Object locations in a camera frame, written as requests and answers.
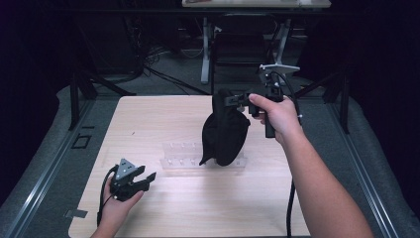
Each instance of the person's right hand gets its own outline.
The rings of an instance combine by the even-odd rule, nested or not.
[[[296,132],[303,132],[297,118],[294,103],[290,98],[284,96],[283,101],[278,103],[253,93],[250,94],[249,98],[255,106],[268,114],[269,122],[275,130],[275,139],[281,145],[284,143],[284,137]],[[264,115],[262,114],[256,119],[260,119],[263,124],[265,123]]]

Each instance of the black cloth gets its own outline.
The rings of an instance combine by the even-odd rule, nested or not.
[[[200,166],[211,158],[216,159],[219,166],[228,166],[244,146],[251,123],[236,106],[225,106],[224,100],[228,96],[233,96],[233,93],[223,88],[212,97],[213,113],[203,126]]]

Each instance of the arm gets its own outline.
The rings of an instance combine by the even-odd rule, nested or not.
[[[134,196],[126,201],[119,201],[111,197],[108,201],[108,197],[111,196],[110,191],[111,178],[108,178],[105,190],[104,190],[104,201],[106,202],[103,211],[102,219],[96,231],[92,234],[92,237],[114,237],[117,234],[120,227],[123,225],[130,209],[142,198],[144,192],[139,191]]]
[[[287,97],[280,103],[252,94],[268,113],[275,139],[284,149],[303,216],[313,237],[373,237],[355,201],[326,167],[306,138]]]

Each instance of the light wood tabletop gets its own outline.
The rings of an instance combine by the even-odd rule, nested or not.
[[[211,112],[211,96],[122,97],[78,205],[87,215],[73,218],[69,236],[89,237],[95,231],[102,181],[122,158],[146,166],[137,180],[154,172],[157,177],[117,237],[286,235],[291,183],[287,160],[248,110],[244,114],[251,126],[240,158],[244,164],[169,168],[163,163],[170,154],[165,145],[201,145]],[[188,149],[177,154],[182,153],[191,155]],[[293,235],[309,235],[297,196],[291,218]]]
[[[182,0],[183,7],[205,8],[329,8],[329,0]]]

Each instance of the white desk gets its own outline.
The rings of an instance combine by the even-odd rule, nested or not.
[[[157,172],[151,188],[130,212],[118,237],[284,236],[291,183],[285,155],[264,126],[251,118],[242,168],[164,169],[164,143],[201,143],[210,96],[121,98],[74,217],[70,237],[96,228],[99,194],[106,173],[121,158],[146,166],[139,179]],[[292,234],[309,235],[296,197]]]
[[[182,6],[187,8],[329,8],[331,2],[329,0],[209,0],[202,2],[188,3],[182,0]],[[281,57],[284,51],[285,42],[287,40],[290,20],[281,25],[279,33],[280,44],[277,51],[276,62],[281,64]],[[209,29],[207,18],[203,22],[203,66],[201,70],[201,83],[207,84],[209,81],[209,51],[208,36]]]

